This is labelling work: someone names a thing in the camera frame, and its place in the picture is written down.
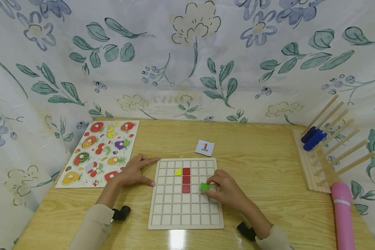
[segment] floral curtain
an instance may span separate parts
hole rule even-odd
[[[329,161],[375,151],[375,1],[0,0],[0,249],[95,117],[306,125],[336,94],[361,132]],[[375,157],[341,177],[375,236]]]

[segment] pink cylinder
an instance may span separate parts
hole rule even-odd
[[[351,220],[351,193],[342,182],[332,185],[332,199],[335,206],[336,240],[338,250],[355,250],[353,222]]]

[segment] blue foam roller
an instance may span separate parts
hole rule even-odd
[[[323,133],[321,130],[317,131],[311,139],[304,144],[303,148],[306,151],[311,151],[319,142],[321,142],[327,136],[326,133]]]
[[[316,134],[316,132],[319,131],[319,129],[315,129],[315,127],[311,127],[307,132],[306,134],[301,137],[301,142],[303,142],[304,144],[308,142],[309,139],[311,139],[311,137],[314,136],[314,134]]]

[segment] sleeve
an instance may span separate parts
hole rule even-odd
[[[103,204],[89,208],[68,250],[99,250],[111,232],[113,215]]]
[[[269,236],[260,240],[256,236],[257,245],[262,250],[292,250],[294,249],[289,245],[287,234],[283,232],[278,226],[272,226],[269,231]]]

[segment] wooden table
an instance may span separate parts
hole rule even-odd
[[[219,169],[233,176],[243,192],[298,249],[336,249],[330,195],[306,190],[290,125],[140,121],[132,155],[196,158],[199,139],[214,142]],[[154,178],[155,164],[143,171]],[[50,189],[16,244],[16,250],[67,249],[87,209],[102,189]],[[259,249],[236,230],[239,213],[223,206],[222,230],[147,229],[151,187],[125,187],[115,207],[132,209],[125,222],[114,222],[103,249]],[[375,240],[352,206],[357,249],[375,250]]]

